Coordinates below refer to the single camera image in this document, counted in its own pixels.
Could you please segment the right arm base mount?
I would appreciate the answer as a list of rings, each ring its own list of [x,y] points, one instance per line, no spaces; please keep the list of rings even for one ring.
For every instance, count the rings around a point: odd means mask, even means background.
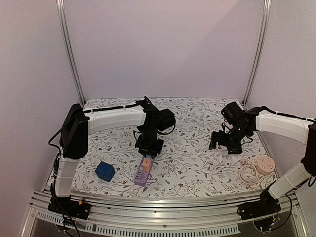
[[[274,199],[269,192],[262,192],[258,201],[245,202],[237,209],[242,220],[253,219],[281,211],[278,199]]]

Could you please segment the purple power strip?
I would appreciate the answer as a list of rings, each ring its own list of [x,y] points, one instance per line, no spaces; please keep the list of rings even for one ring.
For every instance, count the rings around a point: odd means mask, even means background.
[[[141,163],[140,163],[140,165],[136,171],[136,174],[134,176],[134,184],[138,185],[138,186],[145,186],[146,185],[147,179],[148,179],[149,174],[151,172],[151,170],[150,170],[150,172],[143,171],[143,168],[142,168],[143,159],[145,159],[145,157],[142,158]]]

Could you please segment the pink plug adapter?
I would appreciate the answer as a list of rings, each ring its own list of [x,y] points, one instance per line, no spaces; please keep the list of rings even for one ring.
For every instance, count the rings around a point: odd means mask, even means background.
[[[142,168],[143,171],[150,172],[152,168],[152,160],[150,158],[143,159]]]

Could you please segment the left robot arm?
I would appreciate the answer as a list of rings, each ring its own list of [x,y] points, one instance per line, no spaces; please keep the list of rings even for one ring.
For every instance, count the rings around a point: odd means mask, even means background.
[[[73,104],[57,132],[60,140],[54,162],[51,202],[62,214],[72,212],[72,179],[79,160],[88,152],[89,135],[112,128],[135,126],[139,133],[135,147],[143,158],[134,182],[144,186],[153,160],[161,153],[164,144],[158,136],[166,135],[165,130],[174,129],[175,124],[175,114],[170,109],[159,110],[147,97],[133,104],[107,108],[84,109],[80,104]]]

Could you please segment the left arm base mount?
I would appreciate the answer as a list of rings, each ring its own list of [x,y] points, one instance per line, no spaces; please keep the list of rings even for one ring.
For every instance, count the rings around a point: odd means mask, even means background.
[[[68,197],[57,197],[55,183],[50,185],[50,192],[49,211],[62,214],[66,217],[88,219],[91,205],[86,202],[86,197],[82,197],[79,200],[71,200],[71,195]]]

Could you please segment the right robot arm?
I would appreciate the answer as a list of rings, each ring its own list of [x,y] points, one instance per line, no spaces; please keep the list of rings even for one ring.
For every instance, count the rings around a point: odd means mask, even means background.
[[[252,139],[254,133],[274,134],[285,137],[305,146],[302,160],[294,168],[289,169],[279,178],[274,178],[269,192],[274,199],[285,192],[294,190],[303,204],[315,197],[304,197],[304,194],[316,193],[316,121],[291,114],[273,111],[265,106],[242,109],[237,103],[231,102],[222,110],[223,128],[213,131],[209,149],[217,146],[226,147],[229,154],[241,154],[243,140]]]

